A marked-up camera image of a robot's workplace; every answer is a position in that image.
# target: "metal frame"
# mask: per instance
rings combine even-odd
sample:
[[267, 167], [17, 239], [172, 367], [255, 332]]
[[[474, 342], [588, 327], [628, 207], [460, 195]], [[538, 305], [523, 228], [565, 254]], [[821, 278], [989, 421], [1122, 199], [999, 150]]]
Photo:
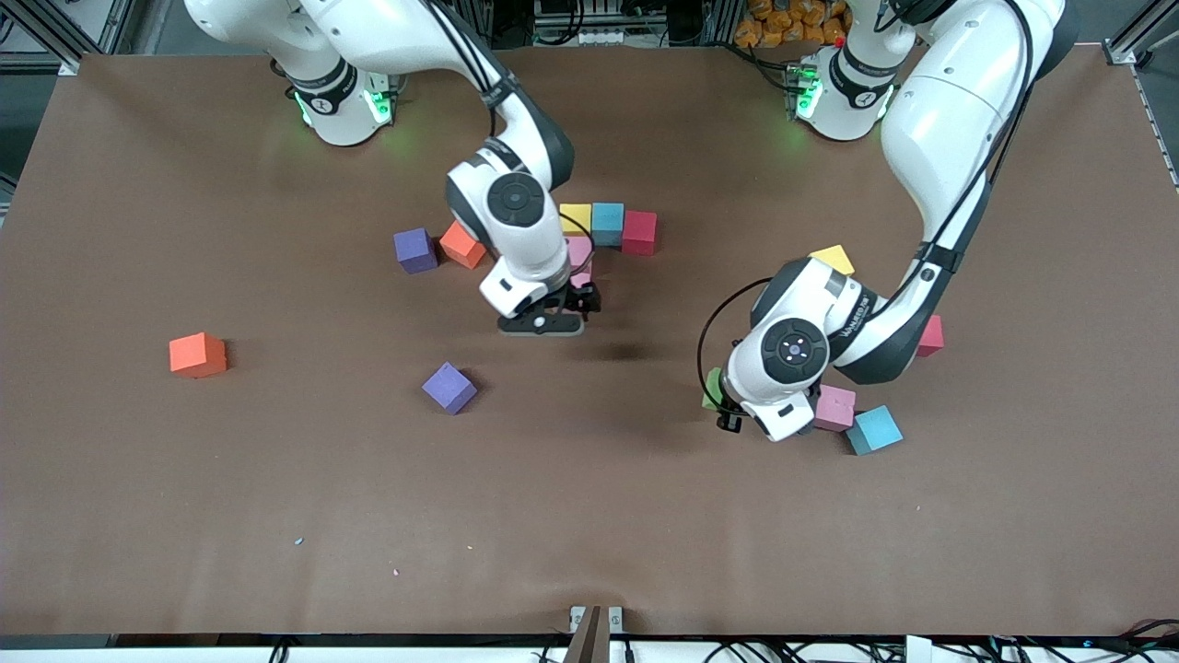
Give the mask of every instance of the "metal frame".
[[85, 53], [114, 53], [127, 18], [140, 0], [114, 0], [103, 33], [92, 39], [60, 7], [47, 0], [0, 0], [0, 8], [46, 53], [0, 53], [0, 71], [8, 73], [74, 74]]
[[1179, 0], [1150, 0], [1125, 27], [1102, 41], [1106, 60], [1111, 65], [1138, 63], [1146, 53], [1151, 33], [1177, 12]]

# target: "yellow cube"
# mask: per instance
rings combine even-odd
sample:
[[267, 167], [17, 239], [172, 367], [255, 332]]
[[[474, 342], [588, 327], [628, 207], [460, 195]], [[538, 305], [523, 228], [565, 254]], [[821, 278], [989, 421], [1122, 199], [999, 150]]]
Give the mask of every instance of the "yellow cube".
[[565, 218], [566, 216], [573, 218], [574, 221], [584, 225], [586, 232], [590, 232], [591, 230], [590, 222], [591, 217], [593, 216], [593, 205], [590, 204], [572, 205], [568, 203], [561, 203], [561, 214], [565, 215], [561, 217], [561, 232], [564, 232], [565, 235], [581, 235], [581, 229], [578, 228], [577, 225], [573, 225], [573, 223], [571, 223], [569, 219]]
[[825, 262], [844, 276], [851, 276], [856, 273], [856, 268], [851, 267], [851, 261], [848, 260], [848, 254], [843, 250], [843, 244], [836, 244], [823, 249], [822, 251], [815, 251], [811, 254], [811, 257]]

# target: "foam cube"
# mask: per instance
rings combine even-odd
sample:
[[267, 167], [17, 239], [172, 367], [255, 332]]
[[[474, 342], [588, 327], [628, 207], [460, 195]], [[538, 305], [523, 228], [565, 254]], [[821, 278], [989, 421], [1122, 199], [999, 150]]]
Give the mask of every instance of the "foam cube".
[[209, 378], [228, 368], [225, 342], [204, 332], [167, 344], [172, 373], [184, 378]]
[[883, 405], [857, 414], [847, 435], [856, 455], [872, 453], [904, 439], [901, 429], [896, 427], [896, 421], [893, 421], [893, 414]]
[[462, 406], [475, 396], [475, 386], [449, 361], [430, 375], [422, 389], [449, 414], [459, 414]]
[[811, 257], [825, 262], [844, 276], [851, 276], [856, 273], [856, 268], [851, 267], [851, 260], [848, 258], [847, 251], [843, 250], [843, 244], [836, 244], [834, 247], [828, 247], [822, 251], [815, 251], [811, 254]]
[[656, 214], [626, 210], [623, 221], [623, 252], [634, 256], [656, 255]]
[[594, 244], [599, 247], [623, 245], [623, 219], [626, 208], [623, 203], [594, 203], [593, 204], [593, 234]]
[[585, 227], [586, 232], [593, 232], [593, 205], [590, 204], [577, 204], [571, 205], [565, 203], [561, 205], [561, 232], [566, 235], [585, 235], [581, 229], [573, 224], [567, 217], [573, 218], [578, 223]]
[[926, 323], [926, 329], [917, 341], [917, 356], [929, 356], [946, 347], [946, 339], [942, 336], [942, 316], [934, 315]]
[[823, 385], [818, 393], [818, 406], [815, 408], [815, 427], [842, 433], [856, 419], [856, 393]]
[[569, 278], [569, 283], [572, 283], [574, 288], [581, 288], [590, 282], [590, 273], [593, 270], [593, 260], [590, 257], [590, 251], [593, 245], [591, 244], [590, 238], [584, 236], [566, 237], [565, 241], [569, 245], [569, 265], [573, 269], [581, 267], [581, 264], [587, 260], [590, 261], [585, 271], [575, 274], [572, 278]]
[[713, 368], [709, 372], [709, 375], [704, 379], [704, 387], [707, 389], [707, 393], [704, 395], [704, 400], [700, 405], [704, 406], [705, 409], [717, 412], [717, 406], [712, 405], [707, 394], [712, 394], [713, 400], [722, 402], [720, 399], [723, 393], [720, 392], [720, 368]]
[[424, 228], [397, 232], [393, 236], [393, 247], [397, 251], [397, 262], [407, 274], [417, 274], [439, 265], [434, 243]]
[[457, 221], [450, 224], [439, 244], [450, 260], [467, 269], [479, 267], [479, 261], [483, 260], [487, 252], [487, 249], [468, 235], [467, 229]]

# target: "green led light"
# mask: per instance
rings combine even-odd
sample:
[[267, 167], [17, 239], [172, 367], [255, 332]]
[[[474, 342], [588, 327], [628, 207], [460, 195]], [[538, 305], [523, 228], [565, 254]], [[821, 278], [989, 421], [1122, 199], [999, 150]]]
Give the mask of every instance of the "green led light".
[[369, 105], [369, 111], [373, 113], [373, 119], [375, 119], [377, 124], [384, 124], [389, 122], [390, 118], [389, 104], [386, 103], [384, 99], [374, 99], [373, 93], [365, 90], [364, 103]]
[[815, 114], [815, 105], [818, 104], [818, 98], [823, 96], [823, 81], [816, 80], [811, 85], [810, 90], [803, 92], [798, 98], [798, 117], [810, 118]]
[[888, 112], [888, 101], [889, 101], [889, 99], [893, 98], [893, 91], [894, 90], [896, 90], [895, 85], [889, 85], [888, 86], [888, 92], [885, 92], [884, 93], [884, 98], [881, 99], [881, 112], [876, 114], [876, 119], [881, 119], [882, 117], [884, 117], [884, 113]]
[[303, 104], [303, 99], [299, 98], [298, 92], [295, 93], [295, 101], [298, 103], [298, 110], [303, 112], [303, 124], [311, 126], [311, 116], [307, 112], [307, 106]]

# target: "purple cube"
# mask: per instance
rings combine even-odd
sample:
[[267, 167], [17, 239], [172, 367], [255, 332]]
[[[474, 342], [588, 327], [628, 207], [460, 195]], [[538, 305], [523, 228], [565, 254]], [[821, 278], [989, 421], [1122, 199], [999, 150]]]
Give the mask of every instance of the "purple cube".
[[450, 414], [459, 414], [462, 406], [475, 396], [475, 386], [449, 361], [422, 385], [422, 389]]
[[393, 248], [397, 251], [397, 262], [407, 274], [417, 274], [439, 265], [434, 242], [424, 228], [397, 232], [393, 236]]

